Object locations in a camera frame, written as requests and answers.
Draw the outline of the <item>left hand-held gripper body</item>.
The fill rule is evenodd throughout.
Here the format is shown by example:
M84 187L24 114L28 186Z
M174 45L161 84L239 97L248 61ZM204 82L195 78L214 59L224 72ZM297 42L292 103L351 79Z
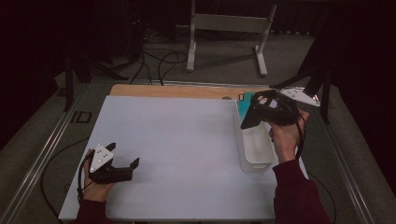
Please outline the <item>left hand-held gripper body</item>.
M89 178L93 182L110 184L132 180L133 171L130 170L130 165L121 168L112 165L113 150L107 150L106 147L98 145L93 151L89 170Z

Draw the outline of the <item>black floor bracket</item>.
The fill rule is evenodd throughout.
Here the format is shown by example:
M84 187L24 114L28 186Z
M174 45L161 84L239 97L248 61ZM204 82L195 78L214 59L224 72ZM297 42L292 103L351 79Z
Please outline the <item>black floor bracket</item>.
M75 111L70 122L71 123L89 123L92 119L92 112Z

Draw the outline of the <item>person's left hand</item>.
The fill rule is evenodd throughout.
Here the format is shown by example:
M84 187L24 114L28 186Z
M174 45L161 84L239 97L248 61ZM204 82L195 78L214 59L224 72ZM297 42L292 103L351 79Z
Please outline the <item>person's left hand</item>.
M86 156L88 159L84 162L84 190L83 199L94 202L105 202L107 196L114 186L114 183L110 184L97 184L89 178L89 170L91 159L89 158L93 153L92 149L89 149Z

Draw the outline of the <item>black tripod stand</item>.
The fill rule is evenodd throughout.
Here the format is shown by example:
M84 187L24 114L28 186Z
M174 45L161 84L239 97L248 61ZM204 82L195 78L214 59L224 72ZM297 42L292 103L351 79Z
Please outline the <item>black tripod stand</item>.
M68 48L65 51L64 59L64 112L68 111L74 103L74 77L77 77L82 83L90 83L92 80L90 69L92 67L116 80L127 80L127 77L118 75L82 51Z

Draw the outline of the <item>person's right hand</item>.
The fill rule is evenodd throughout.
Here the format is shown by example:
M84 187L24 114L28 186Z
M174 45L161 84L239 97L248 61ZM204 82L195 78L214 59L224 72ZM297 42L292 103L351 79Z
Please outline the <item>person's right hand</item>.
M296 159L295 148L303 142L305 123L308 118L308 112L299 110L296 124L279 126L273 122L269 123L271 129L268 134L273 140L279 163Z

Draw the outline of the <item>white plastic bin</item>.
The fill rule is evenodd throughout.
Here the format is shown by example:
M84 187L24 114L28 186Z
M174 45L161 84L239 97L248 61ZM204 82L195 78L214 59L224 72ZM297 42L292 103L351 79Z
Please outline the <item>white plastic bin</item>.
M275 154L268 135L267 126L262 121L256 127L242 130L242 120L238 114L237 99L233 123L241 169L245 173L262 173L275 161Z

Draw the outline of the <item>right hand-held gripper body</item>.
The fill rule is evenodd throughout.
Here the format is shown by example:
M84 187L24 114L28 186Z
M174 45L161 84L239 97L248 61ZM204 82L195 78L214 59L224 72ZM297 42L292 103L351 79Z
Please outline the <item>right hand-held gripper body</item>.
M276 110L275 124L289 126L297 121L299 116L298 103L320 106L320 101L311 97L298 88L274 90L280 93L280 101L273 101L270 106Z

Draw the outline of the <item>black angled stand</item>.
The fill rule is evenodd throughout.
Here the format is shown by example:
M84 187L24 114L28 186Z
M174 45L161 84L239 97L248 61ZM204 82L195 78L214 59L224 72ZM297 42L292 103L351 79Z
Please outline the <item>black angled stand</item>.
M315 96L319 89L322 89L320 115L326 123L330 123L328 109L332 73L329 70L330 52L327 44L332 42L331 28L332 18L329 16L321 26L314 42L305 55L297 74L278 84L271 85L273 89L283 89L306 77L310 77L304 87L304 93L309 96Z

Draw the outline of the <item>aluminium floor rail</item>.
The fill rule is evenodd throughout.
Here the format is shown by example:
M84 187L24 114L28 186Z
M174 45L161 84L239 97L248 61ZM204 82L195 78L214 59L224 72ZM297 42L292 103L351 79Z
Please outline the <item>aluminium floor rail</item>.
M330 146L333 163L335 164L338 174L343 181L348 199L353 204L361 224L375 224L358 182L350 170L347 157L344 155L344 150L341 148L341 145L334 135L335 130L330 123L330 109L332 108L330 104L330 95L331 94L329 92L322 89L318 93L318 96L315 96L315 99L318 102L321 102L318 115L321 117L321 125L325 132L325 139Z
M31 195L70 122L87 85L79 85L71 105L51 97L0 152L0 224L12 224Z

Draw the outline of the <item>white metal desk frame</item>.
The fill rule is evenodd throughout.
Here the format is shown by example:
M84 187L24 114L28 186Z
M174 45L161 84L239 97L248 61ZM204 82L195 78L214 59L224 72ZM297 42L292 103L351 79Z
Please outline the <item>white metal desk frame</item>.
M196 51L195 34L197 30L243 32L262 35L260 44L254 50L260 75L266 77L268 71L263 50L270 33L276 9L277 4L272 3L269 13L265 18L204 14L196 12L196 0L191 0L190 45L186 69L189 72L194 70Z

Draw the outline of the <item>iridescent phone case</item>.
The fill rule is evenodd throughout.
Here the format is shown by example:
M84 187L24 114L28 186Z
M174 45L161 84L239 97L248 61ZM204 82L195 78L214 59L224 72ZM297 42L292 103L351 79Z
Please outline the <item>iridescent phone case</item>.
M248 112L250 100L253 95L253 91L241 91L238 93L237 109L240 119L243 119Z

